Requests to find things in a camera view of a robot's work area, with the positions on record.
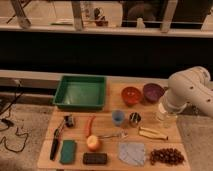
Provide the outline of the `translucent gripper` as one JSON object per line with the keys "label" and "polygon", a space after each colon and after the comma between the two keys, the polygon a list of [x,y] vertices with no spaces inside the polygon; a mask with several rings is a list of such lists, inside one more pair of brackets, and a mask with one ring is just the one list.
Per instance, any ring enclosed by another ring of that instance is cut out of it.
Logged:
{"label": "translucent gripper", "polygon": [[164,128],[170,128],[177,119],[177,115],[168,113],[163,104],[159,103],[156,111],[156,119],[162,124]]}

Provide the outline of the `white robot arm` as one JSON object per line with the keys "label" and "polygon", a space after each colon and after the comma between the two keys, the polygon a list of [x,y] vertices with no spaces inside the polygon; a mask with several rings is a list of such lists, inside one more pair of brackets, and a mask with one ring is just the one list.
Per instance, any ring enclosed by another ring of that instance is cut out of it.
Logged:
{"label": "white robot arm", "polygon": [[159,100],[156,119],[169,128],[188,103],[213,118],[213,91],[207,87],[210,80],[209,71],[201,66],[173,73],[168,79],[168,89]]}

